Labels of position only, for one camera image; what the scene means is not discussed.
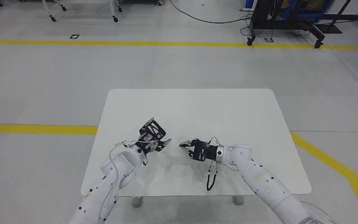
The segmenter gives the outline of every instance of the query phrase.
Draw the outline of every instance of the power cord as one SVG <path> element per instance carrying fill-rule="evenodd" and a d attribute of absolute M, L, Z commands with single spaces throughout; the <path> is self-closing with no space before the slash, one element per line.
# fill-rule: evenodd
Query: power cord
<path fill-rule="evenodd" d="M 172 0 L 170 0 L 170 3 L 171 3 L 179 12 L 181 12 L 181 13 L 183 13 L 183 14 L 186 14 L 188 17 L 191 17 L 191 18 L 193 18 L 193 19 L 195 19 L 195 20 L 199 20 L 199 21 L 201 21 L 201 22 L 207 22 L 207 23 L 209 23 L 209 24 L 229 24 L 229 23 L 231 23 L 231 22 L 238 22 L 238 21 L 242 21 L 242 20 L 243 20 L 243 19 L 241 19 L 242 17 L 240 17 L 240 18 L 237 19 L 237 20 L 232 20 L 232 21 L 227 21 L 227 22 L 212 22 L 212 21 L 206 21 L 206 20 L 202 20 L 202 19 L 200 19 L 200 18 L 196 18 L 196 17 L 194 17 L 194 16 L 189 15 L 189 14 L 186 13 L 186 12 L 181 11 L 178 7 L 175 6 L 175 4 L 172 2 Z"/>

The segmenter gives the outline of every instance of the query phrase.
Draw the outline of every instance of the white cable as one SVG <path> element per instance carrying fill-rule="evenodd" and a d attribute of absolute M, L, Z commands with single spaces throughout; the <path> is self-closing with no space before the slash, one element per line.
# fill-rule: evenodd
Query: white cable
<path fill-rule="evenodd" d="M 124 140 L 124 141 L 122 141 L 122 142 L 119 142 L 119 143 L 115 144 L 115 147 L 114 147 L 114 148 L 110 151 L 110 153 L 109 153 L 109 159 L 110 159 L 111 163 L 113 164 L 114 169 L 116 170 L 116 180 L 115 180 L 115 183 L 117 183 L 117 181 L 118 181 L 118 169 L 117 169 L 116 164 L 113 162 L 113 159 L 112 159 L 112 157 L 111 157 L 111 154 L 112 154 L 113 150 L 115 150 L 118 146 L 121 146 L 121 145 L 124 145 L 124 144 L 128 144 L 128 143 L 133 143 L 133 142 L 151 143 L 152 141 L 150 141 L 150 142 L 142 142 L 142 141 L 133 140 L 133 141 L 127 142 L 126 140 Z M 116 185 L 116 184 L 113 184 L 113 185 L 112 185 L 112 187 L 111 187 L 111 189 L 109 190 L 107 196 L 105 197 L 105 199 L 104 199 L 103 202 L 102 202 L 102 206 L 101 206 L 100 212 L 99 212 L 99 214 L 98 214 L 98 218 L 97 218 L 97 224 L 100 223 L 100 216 L 101 216 L 101 212 L 102 212 L 103 205 L 105 204 L 105 201 L 107 200 L 108 196 L 109 196 L 110 193 L 112 192 L 112 190 L 113 190 L 113 188 L 114 188 L 115 185 Z"/>
<path fill-rule="evenodd" d="M 217 137 L 215 137 L 215 136 L 212 136 L 212 138 L 210 139 L 210 141 L 209 141 L 209 143 L 208 143 L 208 144 L 210 144 L 210 142 L 211 142 L 213 139 L 215 139 L 215 140 L 216 140 L 216 143 L 217 143 L 217 144 L 220 144 L 220 142 L 219 142 L 218 138 L 217 138 Z"/>

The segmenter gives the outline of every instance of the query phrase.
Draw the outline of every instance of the table leg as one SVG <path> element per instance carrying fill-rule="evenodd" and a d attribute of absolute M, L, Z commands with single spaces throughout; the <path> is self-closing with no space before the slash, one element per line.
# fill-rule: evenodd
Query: table leg
<path fill-rule="evenodd" d="M 134 208 L 139 208 L 140 206 L 142 206 L 143 203 L 143 197 L 133 197 L 132 198 L 132 206 Z"/>
<path fill-rule="evenodd" d="M 244 204 L 244 198 L 241 195 L 234 195 L 233 203 L 237 206 L 242 206 Z"/>

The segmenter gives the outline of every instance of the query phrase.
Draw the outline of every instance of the caster wheel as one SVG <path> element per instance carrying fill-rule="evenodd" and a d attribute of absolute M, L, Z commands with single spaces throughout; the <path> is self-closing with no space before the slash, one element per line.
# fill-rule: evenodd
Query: caster wheel
<path fill-rule="evenodd" d="M 314 48 L 318 49 L 322 46 L 322 43 L 321 42 L 316 42 L 315 45 L 314 45 Z"/>

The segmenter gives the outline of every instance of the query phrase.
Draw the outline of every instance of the stand leg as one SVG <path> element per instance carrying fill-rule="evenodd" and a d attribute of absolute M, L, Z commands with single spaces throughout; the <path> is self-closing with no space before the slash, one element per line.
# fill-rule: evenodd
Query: stand leg
<path fill-rule="evenodd" d="M 233 203 L 237 206 L 242 206 L 244 204 L 244 198 L 241 195 L 234 195 Z"/>
<path fill-rule="evenodd" d="M 63 4 L 61 4 L 58 0 L 54 0 L 54 2 L 56 4 L 58 4 L 59 6 L 61 6 L 62 10 L 65 12 L 67 9 L 63 6 Z"/>
<path fill-rule="evenodd" d="M 112 0 L 110 0 L 109 3 L 110 3 L 110 7 L 111 7 L 111 13 L 112 13 L 113 21 L 118 22 L 118 18 L 114 15 Z"/>
<path fill-rule="evenodd" d="M 140 206 L 142 206 L 143 203 L 143 197 L 133 197 L 132 198 L 132 206 L 134 208 L 139 208 Z"/>
<path fill-rule="evenodd" d="M 47 7 L 47 3 L 46 3 L 46 0 L 43 0 L 43 4 L 46 8 L 46 11 L 47 13 L 49 14 L 49 17 L 51 18 L 52 22 L 56 22 L 56 19 L 51 15 L 50 11 L 49 11 L 49 8 Z"/>

